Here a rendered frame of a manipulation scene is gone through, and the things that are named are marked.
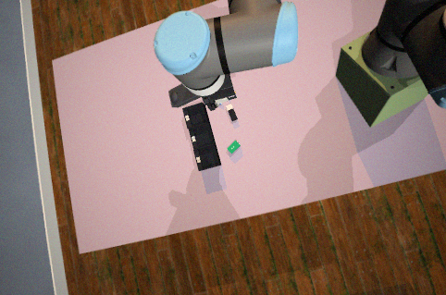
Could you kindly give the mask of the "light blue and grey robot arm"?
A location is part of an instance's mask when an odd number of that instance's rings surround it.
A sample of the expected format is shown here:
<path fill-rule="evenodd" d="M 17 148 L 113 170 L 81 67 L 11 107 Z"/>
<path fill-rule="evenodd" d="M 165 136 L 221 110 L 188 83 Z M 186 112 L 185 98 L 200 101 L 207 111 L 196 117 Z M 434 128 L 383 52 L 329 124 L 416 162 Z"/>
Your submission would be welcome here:
<path fill-rule="evenodd" d="M 293 2 L 228 0 L 228 4 L 229 15 L 204 19 L 179 11 L 158 27 L 155 55 L 181 82 L 168 91 L 172 107 L 213 94 L 225 74 L 274 68 L 296 57 L 298 18 Z M 371 70 L 395 79 L 419 75 L 442 108 L 446 108 L 445 8 L 446 0 L 386 0 L 377 28 L 362 47 L 362 58 Z"/>

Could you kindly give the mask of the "black rack of bins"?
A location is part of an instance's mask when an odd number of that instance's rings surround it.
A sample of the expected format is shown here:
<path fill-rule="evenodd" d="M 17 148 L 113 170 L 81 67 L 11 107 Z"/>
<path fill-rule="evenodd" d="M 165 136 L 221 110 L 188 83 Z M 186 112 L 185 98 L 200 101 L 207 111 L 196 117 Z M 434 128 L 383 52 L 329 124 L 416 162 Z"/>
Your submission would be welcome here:
<path fill-rule="evenodd" d="M 190 105 L 182 108 L 182 111 L 190 132 L 198 170 L 220 166 L 221 162 L 205 104 Z"/>

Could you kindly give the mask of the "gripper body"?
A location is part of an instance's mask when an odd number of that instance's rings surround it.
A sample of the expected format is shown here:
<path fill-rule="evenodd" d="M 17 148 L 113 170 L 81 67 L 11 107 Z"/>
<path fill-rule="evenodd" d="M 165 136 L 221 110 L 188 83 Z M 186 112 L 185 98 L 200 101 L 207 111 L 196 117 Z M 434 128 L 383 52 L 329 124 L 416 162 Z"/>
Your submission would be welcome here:
<path fill-rule="evenodd" d="M 229 97 L 232 96 L 233 97 Z M 225 96 L 225 97 L 224 97 Z M 235 91 L 233 89 L 233 85 L 231 83 L 231 79 L 229 79 L 229 74 L 225 74 L 225 79 L 224 82 L 222 84 L 222 86 L 213 94 L 207 95 L 207 96 L 203 96 L 203 102 L 205 105 L 209 104 L 213 104 L 215 102 L 215 100 L 221 99 L 221 98 L 228 98 L 228 100 L 231 99 L 235 99 L 237 98 Z"/>

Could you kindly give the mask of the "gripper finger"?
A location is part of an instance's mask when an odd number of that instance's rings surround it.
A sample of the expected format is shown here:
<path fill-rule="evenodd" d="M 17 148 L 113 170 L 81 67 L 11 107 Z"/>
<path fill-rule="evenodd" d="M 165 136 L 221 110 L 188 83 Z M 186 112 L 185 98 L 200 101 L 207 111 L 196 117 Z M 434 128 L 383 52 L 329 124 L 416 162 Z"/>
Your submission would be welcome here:
<path fill-rule="evenodd" d="M 218 108 L 218 105 L 224 102 L 227 102 L 228 98 L 221 98 L 218 100 L 215 100 L 215 102 L 213 104 L 207 104 L 207 107 L 209 108 L 210 111 L 216 110 L 216 108 Z M 215 106 L 215 107 L 214 107 Z"/>

